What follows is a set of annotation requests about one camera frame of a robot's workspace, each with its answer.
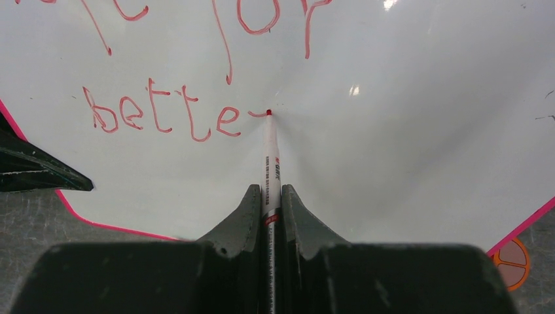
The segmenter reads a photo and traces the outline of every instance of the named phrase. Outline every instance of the whiteboard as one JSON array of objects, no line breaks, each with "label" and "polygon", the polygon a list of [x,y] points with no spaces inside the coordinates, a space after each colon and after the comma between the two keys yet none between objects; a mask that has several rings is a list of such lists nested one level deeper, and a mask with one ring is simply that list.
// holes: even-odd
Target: whiteboard
[{"label": "whiteboard", "polygon": [[5,0],[1,110],[96,224],[196,239],[281,180],[350,241],[489,250],[554,205],[555,1]]}]

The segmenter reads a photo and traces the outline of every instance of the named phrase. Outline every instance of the marker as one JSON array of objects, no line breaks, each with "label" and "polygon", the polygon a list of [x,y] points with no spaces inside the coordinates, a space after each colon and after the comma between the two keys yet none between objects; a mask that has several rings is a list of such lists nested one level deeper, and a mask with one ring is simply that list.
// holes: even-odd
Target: marker
[{"label": "marker", "polygon": [[278,134],[272,111],[266,111],[262,178],[261,313],[283,313],[283,251],[285,238],[281,217],[281,176]]}]

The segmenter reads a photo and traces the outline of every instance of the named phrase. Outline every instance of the concrete floor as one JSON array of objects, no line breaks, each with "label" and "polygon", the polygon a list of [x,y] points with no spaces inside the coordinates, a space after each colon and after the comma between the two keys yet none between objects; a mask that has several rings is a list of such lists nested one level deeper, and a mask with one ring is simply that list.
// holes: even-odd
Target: concrete floor
[{"label": "concrete floor", "polygon": [[[555,211],[518,239],[531,259],[529,277],[512,292],[523,314],[555,313]],[[51,191],[0,194],[0,313],[7,313],[35,261],[65,242],[156,241],[87,225],[73,217]]]}]

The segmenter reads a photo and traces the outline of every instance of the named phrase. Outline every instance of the pink trim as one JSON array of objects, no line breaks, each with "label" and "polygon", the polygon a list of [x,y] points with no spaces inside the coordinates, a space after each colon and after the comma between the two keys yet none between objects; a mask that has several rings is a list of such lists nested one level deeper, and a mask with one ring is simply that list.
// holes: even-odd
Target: pink trim
[{"label": "pink trim", "polygon": [[[13,119],[12,115],[8,112],[8,109],[6,108],[6,106],[4,106],[4,103],[2,102],[2,99],[0,99],[0,113],[2,113],[4,115],[4,117],[6,118],[6,120],[8,120],[8,123],[10,124],[10,126],[12,127],[12,129],[14,129],[14,131],[16,132],[17,136],[21,139],[23,139],[24,141],[27,141],[27,139],[25,138],[25,135],[23,134],[23,132],[21,131],[21,129],[19,128],[19,126],[17,125],[16,121]],[[91,220],[88,220],[84,217],[79,216],[78,213],[76,213],[73,208],[71,207],[71,205],[67,202],[67,199],[65,198],[65,196],[63,195],[61,190],[56,190],[56,194],[58,195],[58,197],[60,198],[60,200],[62,201],[62,203],[65,205],[65,207],[67,208],[67,210],[73,215],[75,216],[77,219],[87,223],[87,224],[91,224],[92,226],[96,226],[96,227],[100,227],[100,228],[106,228],[106,229],[111,229],[111,230],[116,230],[116,231],[123,231],[123,232],[129,232],[131,234],[139,234],[141,236],[148,236],[148,237],[155,237],[158,239],[164,239],[164,240],[178,240],[174,237],[167,237],[167,236],[162,236],[159,234],[150,234],[148,232],[142,232],[142,231],[137,231],[137,230],[133,230],[133,229],[125,229],[125,228],[121,228],[121,227],[116,227],[116,226],[110,226],[108,224],[99,224],[97,222],[93,222]],[[520,234],[520,232],[523,232],[526,228],[530,227],[531,224],[533,224],[534,222],[536,222],[536,220],[540,219],[540,217],[542,217],[543,215],[545,215],[545,213],[547,213],[548,211],[550,211],[553,207],[555,207],[555,197],[553,197],[551,200],[549,200],[547,203],[545,203],[545,205],[543,205],[542,207],[540,207],[534,214],[532,214],[530,217],[528,217],[528,219],[526,219],[525,221],[523,221],[523,223],[521,223],[518,227],[516,227],[511,233],[509,233],[506,237],[504,237],[498,244],[494,245],[489,251],[488,251],[488,256],[492,256],[494,255],[499,249],[501,249],[501,247],[503,247],[507,242],[509,242],[510,240],[514,239],[516,236],[518,236]]]},{"label": "pink trim", "polygon": [[520,232],[523,232],[526,228],[530,227],[531,224],[533,224],[538,219],[540,219],[543,215],[545,215],[553,207],[555,207],[555,197],[553,197],[551,200],[547,201],[547,203],[545,203],[545,205],[540,207],[534,214],[532,214],[530,217],[528,217],[528,219],[523,221],[523,223],[521,223],[511,233],[509,233],[506,237],[504,237],[498,244],[494,245],[488,251],[488,253],[487,253],[488,256],[493,256],[495,253],[497,253],[505,244],[507,244],[507,242],[516,238],[516,236],[518,236],[520,234]]},{"label": "pink trim", "polygon": [[[17,123],[14,120],[14,118],[12,117],[12,115],[8,112],[8,109],[6,108],[4,103],[2,102],[2,99],[0,99],[0,113],[4,115],[4,117],[8,121],[8,124],[10,124],[12,129],[14,129],[14,131],[16,132],[16,135],[20,139],[22,139],[24,141],[27,141],[27,138],[25,137],[25,135],[23,134],[23,132],[21,131],[21,129],[17,125]],[[60,200],[62,201],[62,203],[65,205],[65,208],[67,208],[67,210],[75,218],[77,218],[77,219],[79,219],[79,220],[81,220],[81,221],[83,221],[87,224],[90,224],[92,226],[100,227],[100,228],[106,228],[106,229],[110,229],[110,230],[128,232],[130,234],[138,234],[140,236],[144,235],[144,236],[147,236],[147,237],[155,237],[157,239],[163,239],[163,240],[178,240],[174,237],[167,237],[167,236],[164,236],[164,235],[162,236],[160,234],[151,234],[151,233],[148,233],[148,232],[142,232],[142,231],[133,230],[133,229],[126,229],[126,228],[111,226],[109,224],[99,224],[98,222],[88,220],[87,218],[84,218],[84,217],[80,216],[77,212],[75,212],[75,210],[73,210],[72,206],[69,204],[69,202],[67,201],[67,199],[65,198],[65,196],[63,195],[63,192],[61,190],[56,190],[55,192],[58,195],[58,197],[60,198]]]}]

